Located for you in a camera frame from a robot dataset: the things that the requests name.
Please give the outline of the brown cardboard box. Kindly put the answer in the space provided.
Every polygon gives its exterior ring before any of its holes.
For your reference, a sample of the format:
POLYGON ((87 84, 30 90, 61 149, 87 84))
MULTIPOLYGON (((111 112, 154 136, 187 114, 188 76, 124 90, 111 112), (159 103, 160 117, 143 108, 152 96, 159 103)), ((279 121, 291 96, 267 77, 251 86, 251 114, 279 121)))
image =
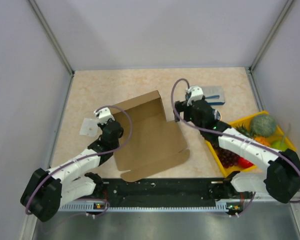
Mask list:
POLYGON ((117 104, 115 120, 124 129, 114 153, 120 177, 136 182, 184 164, 190 157, 177 122, 167 121, 160 93, 155 90, 117 104))

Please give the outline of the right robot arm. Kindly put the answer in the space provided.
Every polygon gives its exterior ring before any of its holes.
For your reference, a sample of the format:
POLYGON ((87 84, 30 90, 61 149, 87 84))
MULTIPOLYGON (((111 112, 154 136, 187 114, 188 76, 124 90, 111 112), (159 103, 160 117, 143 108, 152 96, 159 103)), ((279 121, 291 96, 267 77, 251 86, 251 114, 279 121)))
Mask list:
POLYGON ((227 197, 235 198, 241 192, 265 192, 280 203, 293 202, 300 190, 300 159, 294 150, 280 151, 246 137, 229 124, 216 120, 204 99, 192 103, 172 101, 171 105, 175 121, 182 121, 198 130, 210 144, 231 151, 263 170, 234 174, 223 185, 227 197))

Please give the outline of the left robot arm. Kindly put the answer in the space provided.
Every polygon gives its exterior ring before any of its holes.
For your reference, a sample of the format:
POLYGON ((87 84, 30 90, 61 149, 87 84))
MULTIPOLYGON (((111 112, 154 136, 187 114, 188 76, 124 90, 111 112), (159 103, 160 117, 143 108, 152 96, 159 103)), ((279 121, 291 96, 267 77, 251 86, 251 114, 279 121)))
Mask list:
POLYGON ((63 205, 90 195, 99 198, 104 191, 100 177, 88 173, 109 160, 119 149, 124 129, 116 120, 99 125, 101 135, 82 153, 47 170, 38 168, 32 174, 20 198, 27 215, 41 222, 50 220, 63 205))

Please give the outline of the razor blister pack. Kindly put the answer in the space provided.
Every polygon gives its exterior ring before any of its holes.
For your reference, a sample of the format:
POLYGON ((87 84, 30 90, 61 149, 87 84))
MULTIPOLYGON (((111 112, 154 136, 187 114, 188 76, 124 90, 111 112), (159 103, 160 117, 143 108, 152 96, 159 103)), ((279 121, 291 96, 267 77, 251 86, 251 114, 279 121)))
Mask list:
POLYGON ((202 86, 205 100, 210 105, 222 106, 226 103, 224 90, 222 86, 202 86))

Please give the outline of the small silver foil packet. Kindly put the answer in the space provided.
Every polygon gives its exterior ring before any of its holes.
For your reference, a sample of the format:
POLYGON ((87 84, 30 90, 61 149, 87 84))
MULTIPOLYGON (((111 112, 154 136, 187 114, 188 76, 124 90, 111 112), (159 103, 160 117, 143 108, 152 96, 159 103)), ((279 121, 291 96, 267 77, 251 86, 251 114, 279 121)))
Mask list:
POLYGON ((99 120, 96 118, 84 118, 79 130, 81 136, 96 137, 99 131, 99 120))

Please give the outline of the yellow plastic tray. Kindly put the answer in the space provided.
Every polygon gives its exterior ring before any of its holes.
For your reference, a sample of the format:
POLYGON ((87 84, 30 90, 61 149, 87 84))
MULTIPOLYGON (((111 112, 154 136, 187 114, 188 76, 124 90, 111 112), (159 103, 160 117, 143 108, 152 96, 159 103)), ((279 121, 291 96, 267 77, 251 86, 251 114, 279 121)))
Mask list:
MULTIPOLYGON (((240 118, 238 120, 232 121, 229 123, 229 125, 231 125, 232 127, 239 127, 239 126, 245 126, 248 130, 250 129, 250 123, 251 120, 257 116, 257 115, 261 115, 261 114, 269 114, 267 111, 260 111, 257 112, 255 114, 240 118)), ((267 141, 272 144, 275 141, 280 141, 281 145, 286 145, 289 149, 294 150, 295 152, 297 151, 295 146, 292 144, 292 142, 289 140, 289 138, 287 137, 289 130, 286 131, 286 133, 284 133, 282 131, 282 129, 277 125, 276 127, 276 131, 273 135, 269 136, 267 138, 267 141)), ((224 168, 222 162, 220 161, 220 159, 218 158, 217 152, 215 151, 215 148, 208 142, 205 141, 208 149, 210 150, 210 152, 212 153, 212 156, 220 170, 220 172, 222 173, 222 175, 224 177, 227 177, 229 174, 231 174, 234 171, 242 171, 242 172, 260 172, 261 170, 256 166, 253 165, 251 167, 241 167, 240 165, 234 165, 234 166, 229 166, 228 168, 224 168)))

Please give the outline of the dark red grape bunch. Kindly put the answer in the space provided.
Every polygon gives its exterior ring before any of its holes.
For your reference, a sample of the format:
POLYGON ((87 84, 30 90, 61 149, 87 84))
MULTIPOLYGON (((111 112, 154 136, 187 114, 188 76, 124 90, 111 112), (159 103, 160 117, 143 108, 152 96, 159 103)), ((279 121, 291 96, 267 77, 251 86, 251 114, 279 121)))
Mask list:
POLYGON ((224 168, 227 169, 238 165, 240 156, 234 152, 220 147, 215 147, 214 151, 216 152, 216 155, 224 168))

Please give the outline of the small pineapple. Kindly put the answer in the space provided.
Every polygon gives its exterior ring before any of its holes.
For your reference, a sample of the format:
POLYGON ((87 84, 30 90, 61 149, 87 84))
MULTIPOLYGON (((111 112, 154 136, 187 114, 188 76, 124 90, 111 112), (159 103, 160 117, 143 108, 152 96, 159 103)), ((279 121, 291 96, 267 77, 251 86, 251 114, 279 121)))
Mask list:
POLYGON ((254 134, 252 132, 250 132, 246 126, 244 124, 242 125, 238 125, 237 127, 235 127, 235 129, 241 133, 242 135, 248 137, 248 138, 251 138, 253 139, 254 138, 254 134))

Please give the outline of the green melon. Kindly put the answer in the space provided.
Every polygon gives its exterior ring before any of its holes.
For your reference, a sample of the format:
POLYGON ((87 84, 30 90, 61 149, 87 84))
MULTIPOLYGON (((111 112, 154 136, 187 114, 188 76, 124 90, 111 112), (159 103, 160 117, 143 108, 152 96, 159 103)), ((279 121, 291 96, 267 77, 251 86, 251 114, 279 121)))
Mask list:
POLYGON ((270 137, 277 130, 275 118, 269 114, 259 114, 252 118, 250 122, 250 131, 254 135, 270 137))

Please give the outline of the red apple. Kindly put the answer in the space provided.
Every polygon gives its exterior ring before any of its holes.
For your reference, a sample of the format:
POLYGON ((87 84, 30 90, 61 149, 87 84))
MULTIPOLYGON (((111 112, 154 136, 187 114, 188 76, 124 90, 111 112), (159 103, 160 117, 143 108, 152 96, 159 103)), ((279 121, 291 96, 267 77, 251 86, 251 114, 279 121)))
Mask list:
POLYGON ((252 167, 253 165, 254 164, 252 162, 246 160, 245 158, 243 158, 241 156, 238 158, 238 166, 240 166, 241 168, 246 169, 246 168, 252 167))

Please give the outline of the orange fruit in tray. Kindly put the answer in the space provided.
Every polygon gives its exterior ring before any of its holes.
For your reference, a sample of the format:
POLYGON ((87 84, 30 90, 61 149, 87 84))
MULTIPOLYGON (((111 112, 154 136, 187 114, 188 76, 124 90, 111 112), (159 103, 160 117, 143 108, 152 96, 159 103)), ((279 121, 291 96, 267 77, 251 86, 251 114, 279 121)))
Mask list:
POLYGON ((267 146, 267 147, 270 147, 270 146, 271 146, 270 142, 269 142, 269 141, 267 140, 267 138, 264 137, 264 136, 255 136, 255 137, 254 137, 254 140, 255 140, 256 142, 258 142, 258 143, 264 145, 264 146, 267 146))

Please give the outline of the light green fruit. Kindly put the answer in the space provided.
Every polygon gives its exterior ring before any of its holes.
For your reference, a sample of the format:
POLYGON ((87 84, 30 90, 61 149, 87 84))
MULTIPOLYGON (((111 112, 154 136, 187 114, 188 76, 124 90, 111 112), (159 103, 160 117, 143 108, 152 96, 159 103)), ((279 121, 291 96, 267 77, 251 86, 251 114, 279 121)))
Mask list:
POLYGON ((286 151, 289 147, 288 145, 282 140, 275 140, 270 144, 271 148, 279 150, 281 152, 286 151))

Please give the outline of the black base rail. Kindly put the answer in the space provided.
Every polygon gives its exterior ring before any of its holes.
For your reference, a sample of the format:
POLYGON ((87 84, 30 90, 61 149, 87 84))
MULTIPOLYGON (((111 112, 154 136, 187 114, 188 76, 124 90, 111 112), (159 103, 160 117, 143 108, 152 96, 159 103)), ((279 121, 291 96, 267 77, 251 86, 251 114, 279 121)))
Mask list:
POLYGON ((145 178, 136 182, 104 178, 89 198, 107 200, 112 208, 194 208, 251 196, 251 192, 237 192, 223 178, 145 178))

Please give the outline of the aluminium frame post left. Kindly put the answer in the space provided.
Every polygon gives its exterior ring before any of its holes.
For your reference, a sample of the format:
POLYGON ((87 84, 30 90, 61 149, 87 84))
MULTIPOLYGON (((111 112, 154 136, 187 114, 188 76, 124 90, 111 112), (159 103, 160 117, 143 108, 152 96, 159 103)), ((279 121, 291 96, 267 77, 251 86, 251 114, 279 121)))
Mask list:
POLYGON ((71 67, 64 51, 61 48, 61 45, 59 44, 55 34, 53 33, 49 23, 47 22, 45 16, 43 15, 38 3, 35 0, 27 0, 26 1, 30 8, 32 9, 35 17, 39 21, 40 26, 42 27, 48 41, 50 42, 52 48, 54 49, 55 53, 59 57, 59 60, 61 61, 62 65, 66 68, 67 72, 71 77, 74 75, 74 70, 71 67))

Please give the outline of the aluminium frame post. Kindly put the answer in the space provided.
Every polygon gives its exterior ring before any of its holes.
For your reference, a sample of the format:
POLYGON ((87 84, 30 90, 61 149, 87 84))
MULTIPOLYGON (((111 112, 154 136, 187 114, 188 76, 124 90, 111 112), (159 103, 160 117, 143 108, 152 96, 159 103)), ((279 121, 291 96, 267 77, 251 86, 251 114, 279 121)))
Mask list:
POLYGON ((64 51, 61 48, 61 45, 59 44, 55 34, 53 33, 49 23, 47 22, 45 16, 43 15, 38 3, 35 0, 27 0, 26 1, 30 8, 32 9, 35 17, 39 21, 40 26, 42 27, 48 41, 50 42, 52 48, 54 49, 55 53, 59 57, 59 60, 61 61, 62 65, 66 68, 67 72, 71 77, 74 75, 74 70, 71 67, 64 51))
POLYGON ((270 47, 272 41, 276 37, 279 29, 281 28, 282 24, 284 23, 285 19, 289 15, 290 11, 292 10, 293 6, 295 5, 296 0, 286 0, 283 8, 279 12, 278 17, 276 18, 274 24, 270 28, 270 31, 268 32, 265 40, 263 41, 260 49, 258 50, 254 60, 252 61, 252 64, 250 65, 249 72, 252 75, 258 64, 260 63, 261 59, 267 52, 268 48, 270 47))

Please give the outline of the aluminium frame post right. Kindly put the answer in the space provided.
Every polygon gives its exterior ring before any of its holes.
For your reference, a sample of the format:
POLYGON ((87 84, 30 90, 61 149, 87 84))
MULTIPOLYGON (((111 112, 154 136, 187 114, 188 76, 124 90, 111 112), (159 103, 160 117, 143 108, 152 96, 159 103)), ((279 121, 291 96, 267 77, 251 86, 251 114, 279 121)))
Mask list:
POLYGON ((296 0, 286 0, 283 8, 279 12, 278 17, 276 18, 274 24, 270 28, 270 31, 268 32, 265 40, 263 41, 260 49, 258 50, 254 60, 252 61, 252 64, 250 65, 249 72, 252 75, 258 64, 260 63, 261 59, 267 52, 268 48, 270 47, 272 41, 276 37, 279 29, 281 28, 282 24, 284 23, 285 19, 289 15, 290 11, 292 10, 293 6, 295 5, 296 0))

